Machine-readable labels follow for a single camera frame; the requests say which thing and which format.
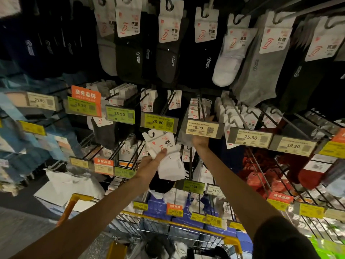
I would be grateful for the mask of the person's right forearm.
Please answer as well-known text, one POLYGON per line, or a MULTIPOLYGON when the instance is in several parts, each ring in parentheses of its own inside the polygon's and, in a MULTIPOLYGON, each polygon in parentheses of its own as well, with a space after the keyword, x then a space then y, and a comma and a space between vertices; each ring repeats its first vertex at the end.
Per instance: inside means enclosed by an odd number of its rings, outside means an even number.
POLYGON ((262 224, 272 218, 282 218, 282 214, 234 174, 206 144, 196 144, 195 148, 252 240, 262 224))

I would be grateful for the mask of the white sock pack with hook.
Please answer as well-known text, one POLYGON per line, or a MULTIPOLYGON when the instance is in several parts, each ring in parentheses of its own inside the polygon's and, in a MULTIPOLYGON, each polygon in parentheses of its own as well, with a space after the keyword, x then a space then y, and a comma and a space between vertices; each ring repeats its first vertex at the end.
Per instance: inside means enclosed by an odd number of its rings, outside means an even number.
POLYGON ((146 149, 153 158, 155 158, 162 149, 167 149, 166 156, 158 166, 159 178, 169 181, 185 179, 186 171, 180 159, 179 150, 175 144, 174 134, 151 129, 148 132, 143 132, 142 136, 146 141, 146 149))

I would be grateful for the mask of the sock pack with white label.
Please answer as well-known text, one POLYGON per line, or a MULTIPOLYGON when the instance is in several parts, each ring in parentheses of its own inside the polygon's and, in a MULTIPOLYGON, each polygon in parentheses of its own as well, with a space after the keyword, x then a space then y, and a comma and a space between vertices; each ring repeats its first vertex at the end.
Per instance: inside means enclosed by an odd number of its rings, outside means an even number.
POLYGON ((181 108, 182 91, 181 90, 167 90, 168 110, 181 108))
POLYGON ((254 130, 258 122, 258 117, 261 114, 261 110, 258 108, 248 108, 245 105, 240 107, 240 114, 244 118, 245 123, 250 130, 254 130))
POLYGON ((267 107, 263 115, 263 123, 267 128, 276 128, 282 120, 283 113, 278 109, 267 107))
POLYGON ((142 89, 140 96, 140 109, 141 112, 152 113, 154 101, 158 97, 157 90, 142 89))

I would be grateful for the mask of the dark grey sock pair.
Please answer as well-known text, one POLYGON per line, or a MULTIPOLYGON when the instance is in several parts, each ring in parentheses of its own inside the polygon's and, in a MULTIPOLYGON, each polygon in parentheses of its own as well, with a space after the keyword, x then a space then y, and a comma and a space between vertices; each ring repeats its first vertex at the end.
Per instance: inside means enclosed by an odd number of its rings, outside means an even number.
POLYGON ((115 136, 115 124, 107 121, 105 117, 87 117, 89 129, 93 130, 96 143, 101 144, 106 149, 115 149, 117 146, 115 136))

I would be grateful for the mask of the person's left hand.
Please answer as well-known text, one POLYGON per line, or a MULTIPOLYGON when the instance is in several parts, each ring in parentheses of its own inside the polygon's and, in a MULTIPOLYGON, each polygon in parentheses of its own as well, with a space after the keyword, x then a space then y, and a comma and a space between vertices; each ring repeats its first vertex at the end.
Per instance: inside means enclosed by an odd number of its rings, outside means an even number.
POLYGON ((154 162, 151 156, 143 157, 135 177, 139 178, 145 185, 149 185, 160 163, 154 162))

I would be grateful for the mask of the rack of blue packets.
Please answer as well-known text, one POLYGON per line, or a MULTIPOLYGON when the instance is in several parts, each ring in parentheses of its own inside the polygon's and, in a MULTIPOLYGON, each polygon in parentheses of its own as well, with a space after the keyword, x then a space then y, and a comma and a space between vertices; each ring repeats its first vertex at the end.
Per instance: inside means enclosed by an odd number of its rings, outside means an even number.
POLYGON ((66 99, 68 85, 61 78, 33 80, 13 61, 0 59, 0 192, 13 196, 49 159, 69 161, 83 154, 64 107, 58 112, 20 107, 26 92, 66 99), (17 121, 42 125, 47 135, 24 132, 17 121))

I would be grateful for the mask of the pile of red packets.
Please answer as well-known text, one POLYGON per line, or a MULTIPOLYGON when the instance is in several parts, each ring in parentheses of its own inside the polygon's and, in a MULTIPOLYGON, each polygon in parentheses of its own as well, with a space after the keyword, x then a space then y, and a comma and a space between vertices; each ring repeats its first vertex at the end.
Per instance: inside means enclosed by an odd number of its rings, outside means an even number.
POLYGON ((269 158, 259 156, 243 158, 243 169, 238 173, 254 191, 267 199, 274 191, 281 194, 293 192, 292 184, 287 180, 278 165, 269 158))

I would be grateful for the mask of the white sign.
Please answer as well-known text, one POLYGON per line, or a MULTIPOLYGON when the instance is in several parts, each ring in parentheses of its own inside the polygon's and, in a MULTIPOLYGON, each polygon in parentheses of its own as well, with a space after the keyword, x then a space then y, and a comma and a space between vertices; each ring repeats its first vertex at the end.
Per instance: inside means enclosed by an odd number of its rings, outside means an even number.
POLYGON ((0 0, 0 18, 16 15, 20 12, 19 0, 0 0))

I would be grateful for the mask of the row of navy socks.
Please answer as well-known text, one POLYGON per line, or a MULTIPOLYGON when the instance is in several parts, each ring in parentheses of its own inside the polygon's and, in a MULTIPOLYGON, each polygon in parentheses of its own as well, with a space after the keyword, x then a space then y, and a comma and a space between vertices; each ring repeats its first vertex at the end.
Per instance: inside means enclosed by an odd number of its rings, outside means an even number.
POLYGON ((0 18, 0 44, 33 79, 91 71, 96 21, 82 0, 19 0, 21 12, 0 18))

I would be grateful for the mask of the yellow price tag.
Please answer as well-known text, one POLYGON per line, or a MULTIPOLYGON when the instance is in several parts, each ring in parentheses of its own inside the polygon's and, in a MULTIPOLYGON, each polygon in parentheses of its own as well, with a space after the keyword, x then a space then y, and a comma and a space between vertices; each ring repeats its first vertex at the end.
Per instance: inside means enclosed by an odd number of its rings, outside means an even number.
POLYGON ((31 122, 25 122, 25 121, 17 121, 17 122, 24 132, 42 135, 42 136, 47 135, 45 128, 42 125, 38 125, 35 123, 31 123, 31 122))

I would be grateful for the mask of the red packet with white label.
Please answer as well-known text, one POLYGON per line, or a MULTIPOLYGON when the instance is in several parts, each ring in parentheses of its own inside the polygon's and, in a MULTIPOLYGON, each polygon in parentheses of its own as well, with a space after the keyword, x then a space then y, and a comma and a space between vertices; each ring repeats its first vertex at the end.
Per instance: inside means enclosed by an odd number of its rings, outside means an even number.
POLYGON ((320 185, 321 179, 335 163, 335 161, 337 161, 337 158, 335 157, 321 154, 313 155, 313 157, 298 173, 298 180, 300 184, 308 190, 313 190, 315 187, 320 185))

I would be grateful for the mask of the small orange promotion sign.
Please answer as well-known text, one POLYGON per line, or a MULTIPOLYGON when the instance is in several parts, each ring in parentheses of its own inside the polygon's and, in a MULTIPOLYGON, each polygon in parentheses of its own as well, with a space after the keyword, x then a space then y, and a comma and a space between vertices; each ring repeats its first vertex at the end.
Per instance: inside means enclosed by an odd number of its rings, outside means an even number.
POLYGON ((95 157, 93 163, 95 173, 114 176, 114 161, 95 157))
POLYGON ((167 203, 166 215, 172 217, 183 217, 183 206, 167 203))
POLYGON ((331 142, 345 144, 345 128, 340 128, 337 134, 331 139, 331 142))
POLYGON ((278 202, 281 202, 281 203, 290 204, 291 202, 293 202, 294 197, 290 196, 290 195, 286 195, 286 194, 280 193, 280 192, 272 191, 269 194, 268 199, 274 200, 274 201, 278 201, 278 202))

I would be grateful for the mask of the white plastic bag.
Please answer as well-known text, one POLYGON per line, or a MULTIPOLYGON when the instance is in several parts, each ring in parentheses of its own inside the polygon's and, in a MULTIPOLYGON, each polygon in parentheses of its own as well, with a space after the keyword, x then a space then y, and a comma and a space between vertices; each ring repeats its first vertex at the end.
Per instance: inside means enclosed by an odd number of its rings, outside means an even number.
POLYGON ((103 187, 91 173, 77 175, 47 170, 46 175, 48 182, 34 194, 34 197, 51 204, 64 206, 74 193, 99 200, 105 195, 103 187))

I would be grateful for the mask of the large orange promotion sign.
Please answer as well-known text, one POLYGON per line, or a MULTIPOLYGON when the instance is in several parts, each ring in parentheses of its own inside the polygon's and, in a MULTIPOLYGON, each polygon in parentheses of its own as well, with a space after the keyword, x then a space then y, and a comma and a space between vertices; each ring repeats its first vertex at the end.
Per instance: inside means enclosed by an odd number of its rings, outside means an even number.
POLYGON ((102 117, 101 93, 72 85, 71 97, 68 97, 68 107, 70 110, 84 115, 102 117))

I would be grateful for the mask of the stack of striped sock packs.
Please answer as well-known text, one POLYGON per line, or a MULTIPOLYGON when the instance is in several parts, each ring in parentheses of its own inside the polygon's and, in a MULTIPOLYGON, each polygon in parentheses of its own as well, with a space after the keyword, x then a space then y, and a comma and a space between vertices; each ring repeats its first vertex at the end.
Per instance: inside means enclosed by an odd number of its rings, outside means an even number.
POLYGON ((136 170, 143 157, 148 155, 146 142, 137 140, 135 134, 121 142, 121 149, 118 154, 118 166, 126 169, 136 170))

